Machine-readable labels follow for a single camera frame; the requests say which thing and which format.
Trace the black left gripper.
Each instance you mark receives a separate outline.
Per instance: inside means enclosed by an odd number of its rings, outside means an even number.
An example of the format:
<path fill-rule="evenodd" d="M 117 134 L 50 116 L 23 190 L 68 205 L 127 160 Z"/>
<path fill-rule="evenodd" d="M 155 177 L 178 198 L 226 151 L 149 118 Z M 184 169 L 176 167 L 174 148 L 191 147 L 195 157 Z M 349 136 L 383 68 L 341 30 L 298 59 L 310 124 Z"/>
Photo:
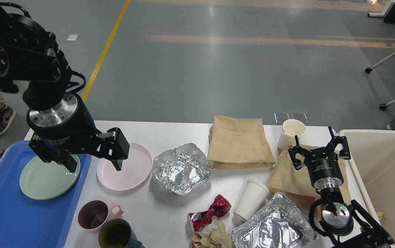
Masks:
<path fill-rule="evenodd" d="M 129 156 L 130 144 L 118 127 L 101 133 L 81 97 L 65 93 L 54 107 L 30 109 L 26 122 L 34 131 L 30 148 L 45 163 L 55 162 L 74 173 L 76 160 L 71 154 L 91 154 L 109 160 L 116 171 Z"/>

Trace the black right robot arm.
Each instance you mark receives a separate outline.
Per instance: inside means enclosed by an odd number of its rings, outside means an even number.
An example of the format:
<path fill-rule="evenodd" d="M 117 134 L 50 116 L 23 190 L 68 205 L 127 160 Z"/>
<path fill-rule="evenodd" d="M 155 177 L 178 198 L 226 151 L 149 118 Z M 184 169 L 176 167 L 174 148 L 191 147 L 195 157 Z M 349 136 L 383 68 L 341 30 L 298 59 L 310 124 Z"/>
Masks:
<path fill-rule="evenodd" d="M 329 133 L 331 140 L 326 146 L 308 150 L 295 136 L 295 145 L 288 150 L 296 170 L 307 167 L 311 185 L 320 195 L 310 207 L 310 225 L 335 248 L 391 247 L 394 239 L 361 204 L 356 200 L 345 204 L 339 188 L 345 181 L 339 159 L 351 159 L 349 145 L 347 138 L 336 136 L 331 127 Z"/>

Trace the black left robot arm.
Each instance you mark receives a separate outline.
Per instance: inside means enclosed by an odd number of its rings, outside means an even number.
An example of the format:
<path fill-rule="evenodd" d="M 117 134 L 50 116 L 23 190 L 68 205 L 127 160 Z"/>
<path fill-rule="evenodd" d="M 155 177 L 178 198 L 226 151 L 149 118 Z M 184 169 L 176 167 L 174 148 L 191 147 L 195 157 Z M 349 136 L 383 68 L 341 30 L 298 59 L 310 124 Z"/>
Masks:
<path fill-rule="evenodd" d="M 20 5 L 0 2 L 0 89 L 17 92 L 15 81 L 28 81 L 23 101 L 34 134 L 29 147 L 46 163 L 74 172 L 73 154 L 104 158 L 117 171 L 129 156 L 122 131 L 99 131 L 78 95 L 86 78 L 71 69 L 52 32 L 31 19 Z"/>

